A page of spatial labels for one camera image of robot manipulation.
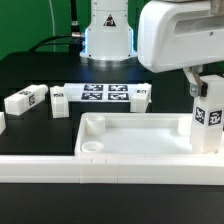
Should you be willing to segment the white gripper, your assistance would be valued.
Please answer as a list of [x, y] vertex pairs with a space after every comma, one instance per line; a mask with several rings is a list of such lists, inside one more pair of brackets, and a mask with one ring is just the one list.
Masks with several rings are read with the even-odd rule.
[[184, 68], [190, 95], [205, 97], [202, 65], [224, 61], [224, 15], [212, 14], [209, 0], [151, 0], [140, 14], [137, 51], [154, 73]]

